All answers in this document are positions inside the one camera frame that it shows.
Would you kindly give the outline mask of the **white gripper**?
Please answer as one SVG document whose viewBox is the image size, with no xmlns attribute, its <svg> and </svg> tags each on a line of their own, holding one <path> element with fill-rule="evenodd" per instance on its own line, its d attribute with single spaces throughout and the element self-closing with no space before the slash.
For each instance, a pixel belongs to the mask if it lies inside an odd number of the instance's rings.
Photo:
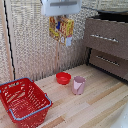
<svg viewBox="0 0 128 128">
<path fill-rule="evenodd" d="M 44 16 L 60 16 L 76 14 L 81 10 L 82 0 L 41 0 L 41 14 Z M 60 30 L 61 22 L 56 29 Z"/>
</svg>

